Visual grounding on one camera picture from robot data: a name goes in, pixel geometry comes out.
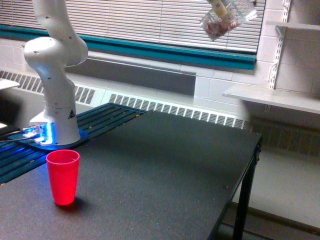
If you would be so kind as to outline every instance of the wall shelf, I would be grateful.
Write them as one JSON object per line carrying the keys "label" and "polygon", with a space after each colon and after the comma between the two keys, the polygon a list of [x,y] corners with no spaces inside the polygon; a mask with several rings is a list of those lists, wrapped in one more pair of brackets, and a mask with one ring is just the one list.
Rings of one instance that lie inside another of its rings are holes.
{"label": "wall shelf", "polygon": [[300,30],[314,30],[320,31],[320,25],[280,22],[280,21],[267,21],[266,24],[276,26],[277,31],[283,37],[285,35],[285,29],[300,29]]}
{"label": "wall shelf", "polygon": [[18,87],[19,83],[7,79],[0,78],[0,90]]}
{"label": "wall shelf", "polygon": [[237,84],[227,89],[222,95],[254,103],[320,114],[320,96],[311,94]]}

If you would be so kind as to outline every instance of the black table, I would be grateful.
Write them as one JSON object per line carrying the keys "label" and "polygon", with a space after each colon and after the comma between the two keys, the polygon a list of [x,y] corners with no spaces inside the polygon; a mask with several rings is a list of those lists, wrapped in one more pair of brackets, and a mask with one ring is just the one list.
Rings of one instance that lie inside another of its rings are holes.
{"label": "black table", "polygon": [[76,150],[76,201],[53,203],[46,164],[0,187],[0,239],[211,239],[241,180],[244,229],[261,136],[148,112]]}

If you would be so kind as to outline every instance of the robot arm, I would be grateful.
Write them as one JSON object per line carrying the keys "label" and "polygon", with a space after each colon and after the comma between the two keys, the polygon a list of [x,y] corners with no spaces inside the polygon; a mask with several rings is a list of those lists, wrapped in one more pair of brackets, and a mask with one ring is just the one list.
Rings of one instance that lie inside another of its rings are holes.
{"label": "robot arm", "polygon": [[65,67],[87,59],[86,43],[73,29],[66,0],[32,0],[36,19],[50,37],[30,40],[24,48],[27,63],[39,74],[44,88],[44,111],[30,125],[47,126],[50,135],[34,140],[43,146],[68,145],[80,139],[75,102],[75,85]]}

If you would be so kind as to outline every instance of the blue led light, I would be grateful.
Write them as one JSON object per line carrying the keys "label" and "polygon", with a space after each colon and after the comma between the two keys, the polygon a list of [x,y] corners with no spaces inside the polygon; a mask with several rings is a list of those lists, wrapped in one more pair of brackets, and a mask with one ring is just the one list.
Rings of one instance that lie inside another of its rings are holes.
{"label": "blue led light", "polygon": [[45,138],[46,138],[46,142],[48,143],[48,144],[52,144],[53,142],[54,142],[54,136],[53,136],[53,129],[52,129],[52,124],[51,123],[47,123],[46,125],[45,125]]}

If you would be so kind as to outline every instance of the window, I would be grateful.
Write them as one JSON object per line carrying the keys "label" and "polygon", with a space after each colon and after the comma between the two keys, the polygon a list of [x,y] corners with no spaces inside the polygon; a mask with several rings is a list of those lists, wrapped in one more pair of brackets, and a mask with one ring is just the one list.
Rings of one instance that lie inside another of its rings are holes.
{"label": "window", "polygon": [[[257,52],[266,0],[256,0],[259,17],[211,41],[199,21],[211,9],[206,0],[67,0],[79,34],[197,49]],[[43,29],[31,0],[2,0],[0,24]]]}

